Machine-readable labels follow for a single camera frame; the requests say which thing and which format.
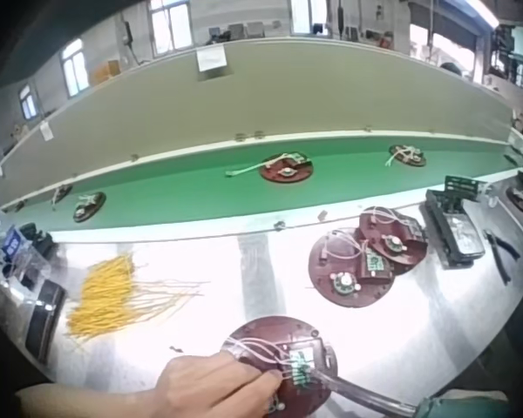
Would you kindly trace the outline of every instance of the pliers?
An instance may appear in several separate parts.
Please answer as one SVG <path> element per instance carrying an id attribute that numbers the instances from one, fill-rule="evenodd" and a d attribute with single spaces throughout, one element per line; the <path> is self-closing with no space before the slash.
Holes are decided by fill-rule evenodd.
<path id="1" fill-rule="evenodd" d="M 492 247 L 492 253 L 494 254 L 494 261 L 496 262 L 496 267 L 498 268 L 499 275 L 502 276 L 502 280 L 504 281 L 504 284 L 507 285 L 510 281 L 512 281 L 512 278 L 507 273 L 507 270 L 504 266 L 504 263 L 499 255 L 499 247 L 501 246 L 503 249 L 505 249 L 509 255 L 513 257 L 515 261 L 519 260 L 521 258 L 521 254 L 518 253 L 518 251 L 515 249 L 514 246 L 512 246 L 509 242 L 504 241 L 502 238 L 494 235 L 494 233 L 489 230 L 484 230 L 485 237 L 488 239 L 488 242 L 490 243 L 490 246 Z"/>

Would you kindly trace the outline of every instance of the ceiling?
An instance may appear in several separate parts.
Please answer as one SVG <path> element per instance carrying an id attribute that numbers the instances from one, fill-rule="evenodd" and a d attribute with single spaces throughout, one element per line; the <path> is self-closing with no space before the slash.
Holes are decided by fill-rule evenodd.
<path id="1" fill-rule="evenodd" d="M 139 0 L 0 0 L 0 86 L 30 77 L 52 55 Z"/>

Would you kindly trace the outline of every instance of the stainless steel table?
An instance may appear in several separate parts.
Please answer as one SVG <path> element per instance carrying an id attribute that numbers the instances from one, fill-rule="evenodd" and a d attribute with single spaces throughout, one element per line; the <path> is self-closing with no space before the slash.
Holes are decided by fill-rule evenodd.
<path id="1" fill-rule="evenodd" d="M 520 252 L 514 262 L 502 257 L 513 281 L 505 286 L 485 242 L 486 255 L 464 270 L 446 270 L 433 245 L 426 259 L 398 276 L 377 303 L 362 309 L 336 306 L 324 299 L 308 276 L 309 251 L 331 229 L 357 225 L 357 218 L 295 223 L 305 210 L 288 218 L 289 229 L 239 233 L 212 238 L 133 244 L 63 244 L 57 271 L 73 300 L 58 322 L 48 367 L 53 380 L 112 392 L 151 388 L 178 354 L 212 354 L 245 322 L 266 315 L 287 315 L 316 327 L 336 351 L 339 373 L 349 381 L 400 401 L 419 403 L 459 375 L 490 344 L 523 297 L 523 214 L 502 204 L 466 205 L 479 230 L 490 228 Z M 400 208 L 423 224 L 421 205 Z M 255 216 L 245 225 L 256 225 Z M 210 223 L 227 222 L 212 220 Z M 68 336 L 66 317 L 75 306 L 85 268 L 117 254 L 132 253 L 137 280 L 201 282 L 196 296 L 169 319 L 159 318 L 79 345 Z M 16 307 L 0 287 L 0 322 L 24 350 L 31 316 L 26 303 Z M 377 416 L 332 395 L 316 417 Z"/>

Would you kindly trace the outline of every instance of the yellow wire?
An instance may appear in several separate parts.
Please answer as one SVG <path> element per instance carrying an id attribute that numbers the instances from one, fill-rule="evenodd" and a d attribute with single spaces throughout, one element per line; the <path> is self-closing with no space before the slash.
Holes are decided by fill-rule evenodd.
<path id="1" fill-rule="evenodd" d="M 132 283 L 134 270 L 129 254 L 100 262 L 89 269 L 81 303 L 68 318 L 71 335 L 89 340 L 151 320 L 172 307 L 179 310 L 197 294 L 200 285 L 190 282 L 135 284 Z"/>

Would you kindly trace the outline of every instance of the finger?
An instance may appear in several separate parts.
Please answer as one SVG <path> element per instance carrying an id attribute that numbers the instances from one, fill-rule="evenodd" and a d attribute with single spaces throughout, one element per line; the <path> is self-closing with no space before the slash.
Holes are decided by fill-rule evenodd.
<path id="1" fill-rule="evenodd" d="M 212 409 L 213 418 L 253 418 L 267 413 L 269 398 L 281 386 L 281 372 L 271 370 Z"/>
<path id="2" fill-rule="evenodd" d="M 217 353 L 209 357 L 183 356 L 169 363 L 173 375 L 200 378 L 234 362 L 231 353 Z"/>
<path id="3" fill-rule="evenodd" d="M 157 380 L 157 387 L 168 389 L 172 381 L 195 382 L 234 361 L 231 354 L 215 354 L 210 357 L 182 355 L 168 362 Z"/>
<path id="4" fill-rule="evenodd" d="M 195 390 L 213 406 L 261 375 L 257 368 L 234 361 L 198 382 Z"/>

